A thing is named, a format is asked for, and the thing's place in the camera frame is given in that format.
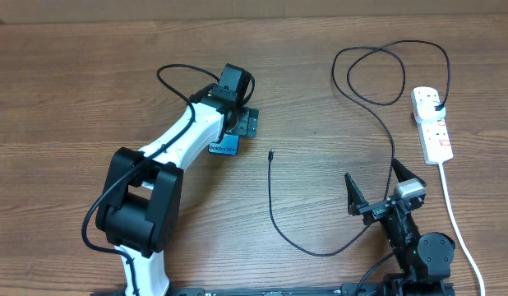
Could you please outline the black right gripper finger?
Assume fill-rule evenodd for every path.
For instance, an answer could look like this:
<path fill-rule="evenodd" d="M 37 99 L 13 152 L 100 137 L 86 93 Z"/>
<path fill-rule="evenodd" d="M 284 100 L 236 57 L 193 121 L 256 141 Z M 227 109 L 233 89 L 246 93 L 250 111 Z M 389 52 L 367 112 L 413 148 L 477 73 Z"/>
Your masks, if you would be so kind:
<path fill-rule="evenodd" d="M 344 175 L 344 179 L 348 193 L 348 213 L 361 215 L 361 209 L 367 206 L 367 200 L 349 173 Z"/>
<path fill-rule="evenodd" d="M 395 171 L 395 175 L 397 177 L 397 181 L 402 183 L 404 181 L 409 181 L 410 179 L 416 178 L 422 185 L 425 185 L 426 182 L 421 179 L 418 175 L 411 172 L 407 169 L 399 160 L 394 158 L 391 162 L 392 168 Z"/>

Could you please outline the blue Galaxy smartphone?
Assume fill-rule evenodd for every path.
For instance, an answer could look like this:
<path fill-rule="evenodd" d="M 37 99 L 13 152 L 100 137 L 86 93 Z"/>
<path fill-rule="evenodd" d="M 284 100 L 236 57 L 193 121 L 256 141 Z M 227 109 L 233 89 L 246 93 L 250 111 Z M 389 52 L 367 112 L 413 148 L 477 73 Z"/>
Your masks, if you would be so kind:
<path fill-rule="evenodd" d="M 239 136 L 225 134 L 220 143 L 210 143 L 208 151 L 214 155 L 236 156 L 238 154 L 238 147 Z"/>

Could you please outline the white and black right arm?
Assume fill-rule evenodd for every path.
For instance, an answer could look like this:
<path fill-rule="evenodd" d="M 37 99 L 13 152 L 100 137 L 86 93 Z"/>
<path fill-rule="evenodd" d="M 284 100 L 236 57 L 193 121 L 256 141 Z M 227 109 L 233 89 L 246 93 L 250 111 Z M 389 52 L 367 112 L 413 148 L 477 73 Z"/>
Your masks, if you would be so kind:
<path fill-rule="evenodd" d="M 431 232 L 420 234 L 412 212 L 420 208 L 426 196 L 426 183 L 392 160 L 398 183 L 385 200 L 370 204 L 349 173 L 344 175 L 348 191 L 348 213 L 360 215 L 363 223 L 381 225 L 391 253 L 370 268 L 357 284 L 341 285 L 343 295 L 452 296 L 455 290 L 450 277 L 450 264 L 455 256 L 455 242 L 448 235 Z M 386 274 L 380 283 L 368 283 L 368 277 L 385 261 L 394 257 L 400 272 Z"/>

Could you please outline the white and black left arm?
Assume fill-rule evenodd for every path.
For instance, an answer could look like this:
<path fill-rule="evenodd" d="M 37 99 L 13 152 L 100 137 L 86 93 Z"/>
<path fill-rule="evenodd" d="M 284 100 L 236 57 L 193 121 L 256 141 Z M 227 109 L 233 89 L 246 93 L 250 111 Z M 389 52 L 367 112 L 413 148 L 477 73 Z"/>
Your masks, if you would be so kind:
<path fill-rule="evenodd" d="M 185 171 L 205 148 L 236 155 L 239 138 L 256 135 L 259 112 L 247 107 L 255 77 L 226 64 L 213 79 L 181 97 L 185 113 L 158 139 L 115 152 L 102 194 L 85 216 L 85 245 L 122 259 L 121 295 L 168 294 L 164 250 L 178 222 Z"/>

